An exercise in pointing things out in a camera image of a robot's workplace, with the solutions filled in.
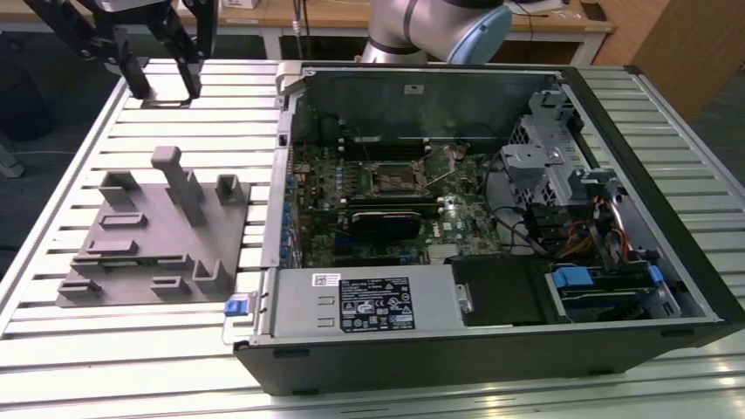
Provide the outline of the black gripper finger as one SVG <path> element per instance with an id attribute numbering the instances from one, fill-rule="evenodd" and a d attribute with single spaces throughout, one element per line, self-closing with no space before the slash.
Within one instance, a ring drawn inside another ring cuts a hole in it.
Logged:
<path id="1" fill-rule="evenodd" d="M 153 5 L 148 29 L 176 61 L 188 101 L 192 101 L 200 96 L 204 61 L 212 57 L 215 51 L 219 1 L 184 1 L 184 4 L 197 23 L 195 37 L 191 37 L 180 22 L 172 1 L 159 1 Z"/>
<path id="2" fill-rule="evenodd" d="M 123 24 L 139 21 L 137 7 L 127 1 L 79 1 L 91 13 L 81 14 L 72 1 L 32 1 L 32 11 L 70 49 L 85 60 L 99 60 L 123 77 L 136 99 L 151 93 L 151 85 L 131 48 Z"/>

